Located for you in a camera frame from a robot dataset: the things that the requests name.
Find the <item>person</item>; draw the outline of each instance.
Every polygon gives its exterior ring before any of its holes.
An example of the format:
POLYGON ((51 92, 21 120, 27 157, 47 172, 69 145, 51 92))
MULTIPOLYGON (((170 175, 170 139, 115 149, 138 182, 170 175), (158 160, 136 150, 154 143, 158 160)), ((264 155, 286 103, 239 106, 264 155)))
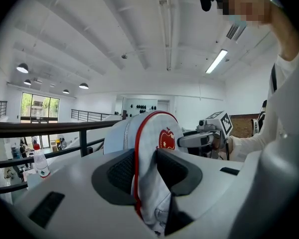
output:
POLYGON ((61 139, 61 149, 65 149, 67 146, 66 141, 64 140, 64 138, 61 139))
POLYGON ((263 150, 271 141, 286 135, 270 97, 275 92, 275 87, 276 89, 281 88, 295 69, 299 69, 299 33, 283 9, 270 0, 222 1, 227 4, 229 15, 239 15, 242 20, 252 21, 256 25, 269 26, 280 47, 273 67, 276 81, 273 82, 272 77, 270 78, 266 117, 261 132, 250 138, 228 137, 230 160, 244 161, 249 153, 263 150))
POLYGON ((27 158, 26 153, 25 153, 25 148, 22 143, 20 143, 20 153, 23 158, 27 158))
POLYGON ((36 136, 33 136, 31 138, 31 141, 32 141, 32 146, 34 146, 38 142, 38 138, 36 136))

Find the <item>ceiling beam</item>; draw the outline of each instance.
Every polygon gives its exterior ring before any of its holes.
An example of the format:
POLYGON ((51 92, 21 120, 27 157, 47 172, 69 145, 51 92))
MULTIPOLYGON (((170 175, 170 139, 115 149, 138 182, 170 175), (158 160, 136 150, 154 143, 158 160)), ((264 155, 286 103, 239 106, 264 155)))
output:
POLYGON ((30 56, 30 57, 35 58, 37 60, 40 60, 45 64, 49 64, 50 66, 54 66, 54 67, 66 72, 68 74, 75 75, 75 76, 80 77, 80 78, 82 78, 84 80, 87 80, 87 81, 89 81, 91 79, 88 76, 84 76, 81 73, 75 72, 73 69, 69 68, 68 66, 62 65, 62 64, 60 64, 56 61, 52 61, 51 59, 45 57, 42 54, 30 51, 30 49, 26 48, 24 45, 22 45, 18 42, 16 42, 13 45, 13 48, 14 48, 14 50, 22 52, 23 54, 26 54, 27 56, 30 56))
POLYGON ((171 1, 171 14, 172 18, 172 36, 171 36, 171 55, 170 55, 170 66, 175 69, 177 66, 178 58, 178 43, 180 35, 180 10, 179 10, 179 0, 171 1))
POLYGON ((195 49, 193 47, 190 47, 188 45, 179 44, 177 47, 177 50, 183 51, 183 52, 189 52, 196 56, 201 57, 209 57, 209 56, 217 56, 218 53, 213 52, 212 50, 206 50, 206 49, 195 49))
MULTIPOLYGON (((14 66, 16 67, 17 65, 19 65, 20 63, 22 63, 22 60, 17 58, 14 61, 14 66)), ((46 68, 45 67, 38 67, 37 69, 39 69, 40 72, 43 72, 46 68)), ((28 78, 30 80, 33 80, 33 78, 38 78, 38 79, 43 79, 43 80, 48 80, 51 83, 54 84, 58 84, 60 82, 64 82, 67 84, 71 84, 71 87, 77 87, 78 84, 80 84, 81 82, 77 81, 77 82, 73 82, 73 80, 68 80, 66 77, 60 76, 60 75, 50 75, 50 74, 45 74, 45 73, 36 73, 36 72, 29 72, 28 73, 28 78)))
POLYGON ((132 49, 136 53, 141 65, 143 66, 144 69, 146 69, 148 67, 148 63, 147 63, 144 55, 141 54, 138 51, 136 41, 135 41, 134 37, 132 36, 128 26, 125 23, 125 21, 123 20, 123 18, 119 14, 119 10, 116 8, 116 6, 114 5, 112 0, 103 0, 103 2, 107 6, 107 8, 110 10, 111 14, 113 15, 113 17, 117 21, 118 25, 121 27, 123 33, 125 34, 125 36, 127 37, 129 43, 131 44, 132 49))
POLYGON ((73 50, 67 49, 67 45, 58 42, 54 38, 50 37, 49 35, 45 34, 44 31, 40 33, 39 29, 35 29, 35 27, 26 24, 24 22, 19 21, 16 25, 15 28, 40 40, 41 42, 44 42, 45 44, 57 49, 58 51, 70 56, 71 58, 75 59, 76 61, 80 62, 81 64, 84 64, 85 66, 89 67, 92 71, 98 73, 98 75, 104 75, 105 72, 94 66, 91 65, 86 61, 86 59, 80 55, 79 53, 76 53, 73 50))
POLYGON ((35 0, 56 16, 66 22, 74 30, 80 33, 87 41, 89 41, 96 49, 100 51, 107 59, 109 59, 117 68, 122 70, 124 65, 117 58, 113 57, 110 51, 107 49, 104 43, 98 39, 88 28, 88 26, 83 25, 79 19, 72 15, 65 7, 58 4, 58 0, 35 0))
MULTIPOLYGON (((14 87, 16 89, 20 89, 20 90, 26 90, 26 91, 29 91, 29 88, 27 87, 23 87, 23 86, 19 86, 19 85, 15 85, 15 84, 11 84, 9 82, 6 83, 8 86, 10 87, 14 87)), ((72 97, 72 96, 69 96, 69 95, 59 95, 59 94, 55 94, 55 93, 51 93, 51 92, 44 92, 44 91, 40 91, 40 90, 36 90, 36 89, 31 89, 31 91, 34 93, 34 94, 38 94, 38 95, 42 95, 42 94, 46 94, 48 97, 51 97, 52 95, 52 98, 54 97, 60 97, 60 98, 68 98, 68 99, 76 99, 76 97, 72 97)))
POLYGON ((163 44, 164 44, 164 54, 165 54, 165 58, 166 58, 166 65, 165 68, 169 69, 170 67, 170 54, 171 54, 171 50, 170 50, 170 39, 169 39, 169 33, 167 35, 167 31, 171 31, 171 29, 168 29, 168 26, 166 25, 169 21, 169 19, 166 20, 165 18, 165 13, 164 13, 164 4, 167 3, 167 0, 156 0, 157 2, 157 7, 158 7, 158 13, 159 13, 159 17, 160 17, 160 28, 161 28, 161 33, 163 36, 163 44))

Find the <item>doorway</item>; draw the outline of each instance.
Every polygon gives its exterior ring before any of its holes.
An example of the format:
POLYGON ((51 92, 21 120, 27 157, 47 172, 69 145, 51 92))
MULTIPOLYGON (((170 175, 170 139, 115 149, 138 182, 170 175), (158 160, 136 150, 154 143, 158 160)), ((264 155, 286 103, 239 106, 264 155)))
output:
POLYGON ((158 111, 168 112, 168 110, 169 110, 169 101, 159 100, 157 102, 157 110, 158 111))
MULTIPOLYGON (((21 123, 58 123, 60 99, 22 93, 20 122, 21 123)), ((58 135, 37 136, 40 148, 50 148, 51 141, 56 140, 58 135)), ((32 145, 31 137, 26 141, 32 145)))

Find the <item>fluorescent light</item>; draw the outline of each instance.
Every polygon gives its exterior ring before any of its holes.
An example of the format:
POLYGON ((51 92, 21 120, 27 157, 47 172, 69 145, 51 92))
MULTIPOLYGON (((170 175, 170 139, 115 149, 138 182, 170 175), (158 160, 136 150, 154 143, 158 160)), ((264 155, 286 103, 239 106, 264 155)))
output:
POLYGON ((24 81, 24 84, 26 84, 26 85, 31 85, 31 81, 28 79, 28 80, 25 80, 24 81))
POLYGON ((25 64, 25 63, 21 63, 19 64, 16 69, 19 71, 19 72, 22 72, 24 74, 27 74, 29 72, 29 69, 28 69, 28 65, 25 64))
POLYGON ((207 69, 206 74, 210 74, 215 68, 216 66, 218 66, 218 64, 220 63, 220 61, 223 60, 223 58, 226 56, 226 54, 228 53, 227 50, 221 50, 217 56, 217 58, 214 60, 214 62, 210 65, 210 67, 207 69))

